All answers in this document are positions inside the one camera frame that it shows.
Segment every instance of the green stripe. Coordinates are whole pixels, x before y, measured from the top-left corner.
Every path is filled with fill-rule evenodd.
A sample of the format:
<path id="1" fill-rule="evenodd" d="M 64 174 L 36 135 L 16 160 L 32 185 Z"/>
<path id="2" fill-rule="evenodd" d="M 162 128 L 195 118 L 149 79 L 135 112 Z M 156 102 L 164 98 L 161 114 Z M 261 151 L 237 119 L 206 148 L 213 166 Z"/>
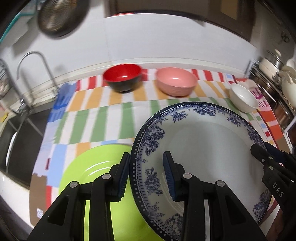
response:
<path id="1" fill-rule="evenodd" d="M 246 115 L 247 115 L 247 117 L 248 117 L 249 121 L 253 121 L 253 120 L 254 120 L 254 118 L 251 116 L 251 114 L 250 114 L 250 113 L 246 113 Z"/>
<path id="2" fill-rule="evenodd" d="M 133 106 L 132 103 L 122 104 L 122 122 L 119 139 L 132 138 L 135 136 L 133 130 Z"/>
<path id="3" fill-rule="evenodd" d="M 215 100 L 213 97 L 210 97 L 209 98 L 214 104 L 217 104 L 217 105 L 219 105 L 219 103 L 218 103 L 218 101 L 217 100 Z"/>
<path id="4" fill-rule="evenodd" d="M 160 105 L 158 103 L 158 100 L 151 100 L 150 108 L 151 108 L 151 116 L 153 116 L 155 113 L 160 111 Z"/>
<path id="5" fill-rule="evenodd" d="M 167 99 L 168 105 L 180 103 L 179 99 Z"/>
<path id="6" fill-rule="evenodd" d="M 239 110 L 233 105 L 233 103 L 231 102 L 231 100 L 230 100 L 229 98 L 224 98 L 224 100 L 226 101 L 226 103 L 228 104 L 229 108 L 230 108 L 233 112 L 235 112 L 235 113 L 237 113 L 238 115 L 240 115 Z"/>
<path id="7" fill-rule="evenodd" d="M 190 97 L 188 99 L 189 99 L 189 101 L 200 101 L 200 98 L 198 98 L 198 97 Z"/>
<path id="8" fill-rule="evenodd" d="M 63 128 L 64 128 L 67 118 L 68 118 L 68 112 L 65 112 L 63 115 L 63 118 L 61 119 L 61 121 L 59 123 L 56 134 L 55 134 L 55 139 L 54 139 L 55 144 L 58 144 L 59 141 L 61 140 L 62 131 L 63 131 Z"/>
<path id="9" fill-rule="evenodd" d="M 99 108 L 96 116 L 96 122 L 91 136 L 91 142 L 103 141 L 105 138 L 106 119 L 107 119 L 108 106 Z"/>
<path id="10" fill-rule="evenodd" d="M 77 112 L 69 144 L 80 142 L 88 116 L 89 110 L 80 110 Z"/>

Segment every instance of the dark kitchen sink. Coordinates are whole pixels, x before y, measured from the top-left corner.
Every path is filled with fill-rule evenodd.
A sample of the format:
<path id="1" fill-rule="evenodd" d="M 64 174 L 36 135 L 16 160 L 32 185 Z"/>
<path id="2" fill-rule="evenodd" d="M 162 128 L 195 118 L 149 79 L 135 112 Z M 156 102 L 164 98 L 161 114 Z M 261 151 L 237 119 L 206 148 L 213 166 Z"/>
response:
<path id="1" fill-rule="evenodd" d="M 38 106 L 34 109 L 33 113 L 29 115 L 29 119 L 42 134 L 45 132 L 47 119 L 53 105 L 54 102 L 50 102 Z M 12 144 L 8 163 L 6 164 L 9 144 L 16 132 L 17 134 Z M 22 120 L 19 116 L 10 118 L 0 136 L 1 171 L 22 186 L 29 188 L 33 168 L 42 140 L 43 137 L 28 123 L 27 120 Z"/>

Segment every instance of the wall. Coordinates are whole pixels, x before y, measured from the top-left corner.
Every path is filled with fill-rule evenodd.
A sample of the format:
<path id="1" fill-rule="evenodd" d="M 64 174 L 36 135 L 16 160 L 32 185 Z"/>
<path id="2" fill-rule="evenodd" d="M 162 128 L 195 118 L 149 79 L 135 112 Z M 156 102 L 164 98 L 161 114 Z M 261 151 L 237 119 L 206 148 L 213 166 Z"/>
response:
<path id="1" fill-rule="evenodd" d="M 293 56 L 294 41 L 283 24 L 264 6 L 255 2 L 256 22 L 253 27 L 250 43 L 256 48 L 256 59 L 265 56 L 265 51 L 275 53 L 274 49 L 281 52 L 281 60 L 285 64 Z M 281 41 L 281 33 L 285 31 L 290 38 L 289 43 Z"/>
<path id="2" fill-rule="evenodd" d="M 41 33 L 34 17 L 28 23 L 28 32 L 12 47 L 1 46 L 0 57 L 16 79 L 18 61 L 32 50 L 46 56 L 54 76 L 126 59 L 157 62 L 159 58 L 169 58 L 172 63 L 202 61 L 204 68 L 218 64 L 222 69 L 243 73 L 256 51 L 250 43 L 222 28 L 188 18 L 162 14 L 104 17 L 103 2 L 92 0 L 81 26 L 61 39 L 50 39 Z M 29 56 L 21 73 L 17 84 L 22 92 L 49 79 L 38 56 Z"/>

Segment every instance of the red and black bowl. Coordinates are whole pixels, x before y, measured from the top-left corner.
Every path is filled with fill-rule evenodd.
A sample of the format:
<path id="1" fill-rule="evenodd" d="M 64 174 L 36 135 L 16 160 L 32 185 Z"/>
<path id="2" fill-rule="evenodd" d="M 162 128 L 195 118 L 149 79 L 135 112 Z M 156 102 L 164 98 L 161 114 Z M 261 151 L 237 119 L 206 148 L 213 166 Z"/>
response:
<path id="1" fill-rule="evenodd" d="M 132 90 L 141 80 L 142 68 L 136 64 L 119 64 L 107 69 L 103 79 L 118 92 Z"/>

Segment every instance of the qr code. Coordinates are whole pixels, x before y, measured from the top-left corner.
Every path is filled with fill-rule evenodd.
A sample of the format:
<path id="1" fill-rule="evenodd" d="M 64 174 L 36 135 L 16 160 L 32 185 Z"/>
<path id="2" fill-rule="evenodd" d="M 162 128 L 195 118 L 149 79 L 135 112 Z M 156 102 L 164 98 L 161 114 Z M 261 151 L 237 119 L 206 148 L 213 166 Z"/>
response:
<path id="1" fill-rule="evenodd" d="M 43 211 L 41 209 L 37 208 L 37 217 L 42 218 L 42 216 L 43 216 Z"/>

